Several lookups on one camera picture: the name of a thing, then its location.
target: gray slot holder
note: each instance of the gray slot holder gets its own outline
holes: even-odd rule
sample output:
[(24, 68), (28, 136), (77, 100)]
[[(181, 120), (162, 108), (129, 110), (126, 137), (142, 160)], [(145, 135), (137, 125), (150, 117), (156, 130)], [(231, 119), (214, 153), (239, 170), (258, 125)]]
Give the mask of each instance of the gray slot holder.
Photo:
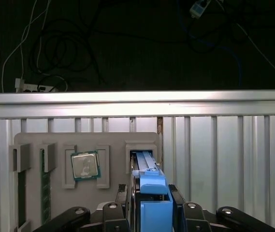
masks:
[(10, 146), (10, 171), (23, 172), (30, 166), (30, 144), (11, 145)]
[(56, 145), (41, 144), (39, 148), (44, 149), (44, 172), (48, 173), (56, 168)]
[(152, 151), (153, 158), (157, 160), (158, 151), (154, 140), (148, 140), (148, 141), (126, 140), (126, 174), (131, 173), (130, 152), (134, 150)]
[(109, 189), (109, 145), (97, 145), (101, 177), (97, 178), (98, 189)]
[(21, 227), (18, 228), (17, 232), (31, 232), (31, 222), (26, 221)]
[(77, 145), (64, 145), (62, 161), (62, 187), (64, 189), (74, 189), (76, 182), (73, 176), (71, 154), (77, 152)]

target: corrugated metal panel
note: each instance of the corrugated metal panel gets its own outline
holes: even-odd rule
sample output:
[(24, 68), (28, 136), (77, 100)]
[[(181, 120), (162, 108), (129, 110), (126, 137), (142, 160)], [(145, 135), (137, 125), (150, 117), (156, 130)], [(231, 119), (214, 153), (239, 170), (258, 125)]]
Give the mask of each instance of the corrugated metal panel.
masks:
[[(235, 206), (275, 227), (275, 116), (165, 117), (163, 122), (164, 171), (187, 200), (211, 212)], [(189, 167), (183, 164), (188, 159)]]
[[(0, 231), (17, 224), (8, 146), (23, 132), (157, 132), (156, 117), (0, 119)], [(275, 227), (275, 116), (163, 117), (163, 167), (187, 200), (236, 206)]]

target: blue cable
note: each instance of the blue cable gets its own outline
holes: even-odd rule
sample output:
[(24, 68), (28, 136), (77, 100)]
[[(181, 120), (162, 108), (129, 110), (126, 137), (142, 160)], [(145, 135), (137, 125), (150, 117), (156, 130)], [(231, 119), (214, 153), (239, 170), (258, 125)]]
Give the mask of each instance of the blue cable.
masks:
[[(192, 35), (186, 28), (183, 20), (182, 20), (182, 17), (181, 17), (181, 14), (180, 14), (180, 6), (179, 6), (179, 0), (176, 0), (177, 1), (177, 14), (178, 14), (178, 18), (179, 18), (179, 24), (182, 28), (182, 30), (188, 34), (191, 38), (193, 39), (196, 39), (196, 36)], [(200, 39), (196, 39), (196, 41), (208, 46), (208, 47), (214, 47), (215, 45), (213, 43), (210, 43), (210, 42), (207, 42), (207, 41), (204, 41), (204, 40), (200, 40)], [(233, 57), (234, 59), (236, 60), (237, 62), (237, 65), (238, 65), (238, 77), (239, 77), (239, 80), (238, 80), (238, 85), (239, 87), (241, 86), (241, 83), (242, 83), (242, 78), (243, 78), (243, 71), (242, 71), (242, 65), (241, 65), (241, 61), (239, 59), (239, 57), (228, 47), (224, 47), (224, 46), (218, 46), (218, 48), (222, 49), (222, 50), (225, 50), (227, 52), (229, 52)]]

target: green circuit board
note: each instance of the green circuit board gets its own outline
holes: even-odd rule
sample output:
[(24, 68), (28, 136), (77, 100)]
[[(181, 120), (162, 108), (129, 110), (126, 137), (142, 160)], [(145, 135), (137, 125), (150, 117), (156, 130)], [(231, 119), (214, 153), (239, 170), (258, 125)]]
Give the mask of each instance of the green circuit board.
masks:
[(45, 173), (45, 150), (40, 151), (41, 160), (41, 215), (42, 215), (42, 225), (49, 222), (51, 219), (51, 196), (50, 196), (50, 173)]

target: silver horizontal bar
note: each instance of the silver horizontal bar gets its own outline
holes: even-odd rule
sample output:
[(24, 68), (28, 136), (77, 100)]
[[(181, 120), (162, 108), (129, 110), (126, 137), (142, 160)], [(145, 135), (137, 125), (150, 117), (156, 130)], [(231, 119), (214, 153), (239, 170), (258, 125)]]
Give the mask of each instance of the silver horizontal bar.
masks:
[(0, 118), (275, 115), (275, 101), (0, 105)]
[(275, 101), (275, 90), (0, 94), (0, 104)]

